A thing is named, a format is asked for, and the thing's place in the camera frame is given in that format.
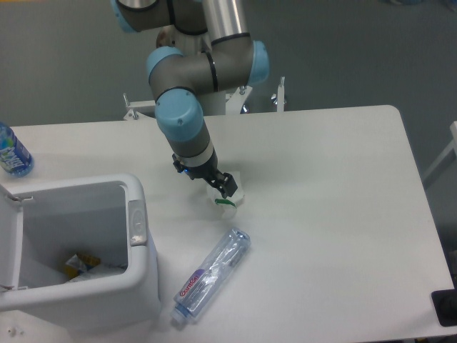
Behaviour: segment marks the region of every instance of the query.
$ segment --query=white table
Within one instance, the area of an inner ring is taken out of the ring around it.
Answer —
[[[160,318],[65,339],[337,343],[457,333],[441,327],[433,309],[430,293],[453,285],[396,109],[206,122],[220,168],[241,172],[246,198],[230,222],[219,219],[203,181],[174,171],[153,119],[14,129],[36,166],[24,179],[0,174],[7,188],[131,172],[146,193],[159,252]],[[231,225],[250,234],[251,251],[198,324],[177,330],[169,316],[173,296]],[[12,323],[8,316],[21,317],[2,314],[0,325]],[[56,327],[40,325],[23,327],[22,338],[41,334],[52,342],[56,332],[55,342],[64,341]]]

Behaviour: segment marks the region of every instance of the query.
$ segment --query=silver metal tube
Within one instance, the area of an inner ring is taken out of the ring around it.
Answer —
[[[203,9],[211,41],[248,32],[241,0],[203,0]]]
[[[144,9],[154,4],[156,1],[157,0],[119,0],[121,4],[130,7],[131,9]]]

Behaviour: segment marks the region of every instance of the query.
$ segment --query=blue joint cap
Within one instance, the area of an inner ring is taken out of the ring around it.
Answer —
[[[249,75],[248,86],[254,86],[264,82],[270,74],[270,61],[265,44],[261,41],[253,41],[254,56],[252,58],[251,74]]]
[[[121,11],[119,10],[118,4],[116,0],[111,0],[111,7],[113,8],[114,15],[117,18],[117,22],[119,26],[121,27],[122,31],[131,34],[133,32],[136,32],[133,27],[129,25],[127,20],[122,16]]]
[[[181,50],[178,48],[172,48],[171,46],[162,46],[149,54],[148,59],[146,60],[146,75],[148,80],[154,67],[159,64],[162,59],[171,55],[184,56]]]
[[[156,102],[160,130],[171,141],[190,141],[203,127],[203,110],[195,95],[175,88],[163,93]]]

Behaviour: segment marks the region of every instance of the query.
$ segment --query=black object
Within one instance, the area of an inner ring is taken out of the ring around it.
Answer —
[[[441,326],[457,326],[457,289],[434,291],[431,298]]]
[[[231,174],[222,173],[219,169],[217,169],[217,155],[215,151],[213,151],[213,154],[208,161],[201,166],[194,167],[183,165],[176,158],[175,154],[173,154],[172,157],[173,165],[178,173],[185,172],[191,180],[205,180],[211,187],[220,191],[224,199],[226,197],[231,197],[238,189],[235,179]]]

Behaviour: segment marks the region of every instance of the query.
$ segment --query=trash bin lid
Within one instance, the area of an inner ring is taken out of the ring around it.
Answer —
[[[23,218],[20,199],[0,185],[0,292],[19,283]]]

